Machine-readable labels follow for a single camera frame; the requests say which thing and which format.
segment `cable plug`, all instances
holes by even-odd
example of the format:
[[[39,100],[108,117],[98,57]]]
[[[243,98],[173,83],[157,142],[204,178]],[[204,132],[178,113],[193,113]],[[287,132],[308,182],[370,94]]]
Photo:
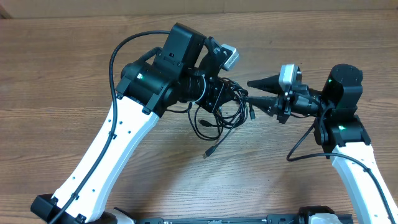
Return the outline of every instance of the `cable plug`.
[[[213,152],[216,151],[217,146],[211,146],[206,152],[203,154],[203,158],[206,159],[207,157],[211,156]]]
[[[203,120],[203,119],[200,119],[199,120],[199,123],[201,124],[201,125],[203,125],[204,127],[213,127],[214,125],[212,125],[210,122],[208,122],[208,121],[206,121],[206,120]]]
[[[254,114],[253,106],[251,103],[249,103],[249,112],[250,112],[250,119],[254,120],[256,118],[256,115]]]

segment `wooden surface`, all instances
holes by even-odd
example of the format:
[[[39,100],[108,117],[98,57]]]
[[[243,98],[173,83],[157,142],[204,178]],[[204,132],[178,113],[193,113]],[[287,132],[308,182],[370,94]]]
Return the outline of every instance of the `wooden surface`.
[[[241,60],[220,76],[246,88],[246,81],[274,75],[285,63],[298,64],[303,81],[319,90],[338,63],[362,69],[358,114],[398,202],[396,10],[1,20],[1,223],[41,223],[29,211],[33,199],[61,186],[109,110],[111,52],[129,35],[169,30],[175,22],[238,48]],[[116,57],[115,80],[125,64],[164,41],[159,35],[127,44]],[[195,136],[187,115],[164,114],[127,163],[107,207],[167,218],[253,217],[306,205],[354,213],[330,161],[285,160],[313,119],[282,125],[256,112],[206,160],[201,155],[213,142]],[[211,121],[205,112],[200,117]],[[297,155],[321,151],[310,135]]]
[[[395,9],[398,0],[0,0],[6,18]]]

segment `wooden table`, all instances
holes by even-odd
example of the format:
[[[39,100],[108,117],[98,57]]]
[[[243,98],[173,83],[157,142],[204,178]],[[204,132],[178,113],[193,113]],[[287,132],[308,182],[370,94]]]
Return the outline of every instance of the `wooden table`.
[[[111,52],[129,35],[170,30],[176,22],[235,46],[241,59],[220,76],[245,88],[246,81],[274,75],[286,63],[298,64],[303,82],[319,90],[338,63],[362,69],[358,114],[398,202],[398,11],[1,20],[0,222],[42,223],[29,210],[33,199],[61,186],[109,110]],[[164,41],[158,35],[127,44],[116,57],[116,82],[125,64]],[[224,108],[235,109],[231,103]],[[256,112],[206,160],[201,155],[213,142],[195,136],[187,115],[166,113],[137,147],[107,207],[167,218],[264,216],[306,205],[353,214],[330,161],[285,160],[313,119],[282,125]],[[200,117],[211,121],[205,112]],[[310,135],[297,155],[321,151]]]

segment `white arm cover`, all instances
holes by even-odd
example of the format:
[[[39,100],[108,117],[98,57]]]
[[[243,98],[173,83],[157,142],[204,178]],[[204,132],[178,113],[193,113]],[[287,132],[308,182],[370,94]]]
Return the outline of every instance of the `white arm cover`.
[[[78,194],[78,200],[72,202],[66,211],[73,217],[77,217],[78,214],[84,215],[86,223],[100,218],[104,212],[109,193],[132,152],[159,120],[159,117],[154,113],[145,115],[141,112],[143,106],[127,97],[117,100],[117,104],[118,123],[115,130],[117,136],[111,141],[98,167]],[[104,125],[102,125],[83,159],[67,181],[55,191],[53,197],[58,199],[58,207],[62,208],[66,204],[98,158],[108,138],[112,122],[113,107],[111,106]]]
[[[357,159],[372,170],[387,198],[394,220],[398,221],[397,205],[391,197],[390,191],[388,191],[387,185],[384,183],[377,168],[372,146],[367,146],[363,142],[351,142],[346,143],[345,147],[336,146],[333,152]],[[336,168],[343,180],[359,223],[391,223],[390,219],[388,219],[386,208],[380,198],[379,191],[369,174],[364,172],[361,166],[347,159],[334,156],[331,156],[330,159],[333,167]]]

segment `robotic arm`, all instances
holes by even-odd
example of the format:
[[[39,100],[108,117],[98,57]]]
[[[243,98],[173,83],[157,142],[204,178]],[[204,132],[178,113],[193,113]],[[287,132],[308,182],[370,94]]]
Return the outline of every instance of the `robotic arm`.
[[[282,124],[290,115],[297,116],[293,113],[316,117],[287,160],[330,158],[348,191],[359,222],[395,223],[397,205],[377,168],[371,140],[359,117],[354,115],[362,94],[362,79],[362,71],[356,67],[336,65],[323,90],[316,91],[301,82],[302,72],[298,66],[283,65],[279,75],[248,82],[248,86],[278,94],[277,97],[250,96],[246,100],[270,116],[276,114]],[[290,158],[313,128],[315,140],[324,153]]]
[[[163,48],[156,47],[127,64],[114,88],[117,51],[129,40],[147,34],[169,36]],[[208,53],[196,68],[203,46]],[[150,65],[146,61],[153,56]],[[109,193],[131,154],[167,107],[177,101],[191,101],[213,113],[232,100],[228,83],[218,73],[231,70],[238,59],[234,47],[220,45],[214,38],[178,23],[170,32],[145,32],[127,38],[109,64],[113,104],[102,128],[71,176],[54,194],[37,196],[31,211],[49,223],[134,223],[121,211],[104,212]]]

